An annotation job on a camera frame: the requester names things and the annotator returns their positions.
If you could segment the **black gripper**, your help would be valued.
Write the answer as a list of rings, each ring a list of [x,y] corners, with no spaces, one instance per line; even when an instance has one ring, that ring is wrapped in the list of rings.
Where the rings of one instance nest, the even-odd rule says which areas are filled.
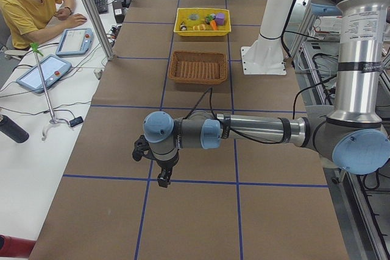
[[[179,161],[179,150],[172,135],[160,142],[148,142],[146,137],[141,135],[134,142],[132,157],[135,161],[142,158],[156,161],[161,167],[157,182],[159,187],[165,188],[171,184],[173,167]]]

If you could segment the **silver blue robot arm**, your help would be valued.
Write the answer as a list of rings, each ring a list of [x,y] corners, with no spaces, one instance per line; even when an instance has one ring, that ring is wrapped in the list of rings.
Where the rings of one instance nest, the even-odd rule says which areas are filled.
[[[389,159],[389,139],[375,112],[377,86],[389,0],[312,0],[315,15],[342,18],[333,110],[317,118],[262,118],[192,109],[173,119],[163,111],[149,114],[144,133],[134,143],[133,159],[160,166],[161,187],[170,183],[183,148],[215,149],[227,138],[260,144],[291,143],[316,151],[334,167],[366,175]]]

